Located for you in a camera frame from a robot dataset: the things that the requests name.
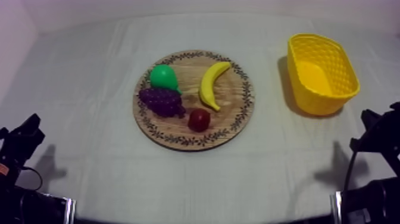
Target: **grape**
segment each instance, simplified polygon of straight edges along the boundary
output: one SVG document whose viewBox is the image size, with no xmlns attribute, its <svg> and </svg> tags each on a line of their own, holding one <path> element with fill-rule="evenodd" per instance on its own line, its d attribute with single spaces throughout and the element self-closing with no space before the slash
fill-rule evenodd
<svg viewBox="0 0 400 224">
<path fill-rule="evenodd" d="M 160 117 L 173 117 L 177 114 L 180 118 L 185 115 L 182 99 L 177 91 L 163 88 L 149 88 L 139 91 L 139 99 Z"/>
</svg>

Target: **yellow plastic basket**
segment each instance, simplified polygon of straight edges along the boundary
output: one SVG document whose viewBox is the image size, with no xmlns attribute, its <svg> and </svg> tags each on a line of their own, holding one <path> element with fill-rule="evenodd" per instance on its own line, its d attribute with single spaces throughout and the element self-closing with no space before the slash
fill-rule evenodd
<svg viewBox="0 0 400 224">
<path fill-rule="evenodd" d="M 351 63 L 335 41 L 301 33 L 288 44 L 287 67 L 300 109 L 319 116 L 332 114 L 360 91 Z"/>
</svg>

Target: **table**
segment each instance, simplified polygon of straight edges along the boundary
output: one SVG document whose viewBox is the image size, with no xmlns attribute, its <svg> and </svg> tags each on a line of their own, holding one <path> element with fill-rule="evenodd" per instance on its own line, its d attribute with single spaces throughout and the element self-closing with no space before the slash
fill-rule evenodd
<svg viewBox="0 0 400 224">
<path fill-rule="evenodd" d="M 287 86 L 286 42 L 313 32 L 340 42 L 361 92 L 328 118 L 305 116 Z M 202 153 L 151 142 L 132 116 L 136 81 L 154 61 L 186 49 L 215 51 L 251 78 L 255 110 L 237 138 Z M 0 125 L 32 113 L 46 134 L 27 165 L 42 191 L 78 201 L 80 217 L 117 223 L 274 223 L 330 212 L 343 186 L 361 111 L 399 100 L 395 36 L 306 18 L 177 14 L 127 18 L 41 36 L 0 105 Z M 380 155 L 360 154 L 352 187 L 393 176 Z M 21 185 L 33 185 L 23 173 Z"/>
</svg>

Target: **round wooden plate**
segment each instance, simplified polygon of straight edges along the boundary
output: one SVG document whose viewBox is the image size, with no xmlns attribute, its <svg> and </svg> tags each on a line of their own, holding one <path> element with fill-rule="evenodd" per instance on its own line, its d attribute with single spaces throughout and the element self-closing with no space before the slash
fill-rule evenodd
<svg viewBox="0 0 400 224">
<path fill-rule="evenodd" d="M 221 107 L 216 112 L 201 102 L 198 91 L 204 73 L 218 61 L 230 61 L 232 66 L 214 83 L 215 101 Z M 150 72 L 159 64 L 168 64 L 176 73 L 186 109 L 182 119 L 160 117 L 138 97 L 141 89 L 150 87 Z M 211 113 L 210 127 L 204 132 L 194 132 L 187 126 L 190 112 L 195 108 Z M 208 150 L 231 140 L 245 127 L 253 109 L 253 85 L 241 67 L 220 54 L 201 50 L 181 51 L 157 61 L 139 79 L 133 96 L 133 116 L 140 129 L 160 145 L 179 151 Z"/>
</svg>

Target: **toy banana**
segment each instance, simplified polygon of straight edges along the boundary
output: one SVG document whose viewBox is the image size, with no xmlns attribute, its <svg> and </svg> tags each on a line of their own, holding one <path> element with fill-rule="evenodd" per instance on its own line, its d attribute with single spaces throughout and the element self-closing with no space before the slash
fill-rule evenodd
<svg viewBox="0 0 400 224">
<path fill-rule="evenodd" d="M 199 89 L 199 95 L 203 103 L 212 107 L 215 111 L 220 110 L 220 106 L 215 103 L 214 96 L 214 81 L 222 74 L 224 71 L 230 68 L 230 63 L 227 61 L 217 62 L 213 64 L 204 74 L 201 85 Z"/>
</svg>

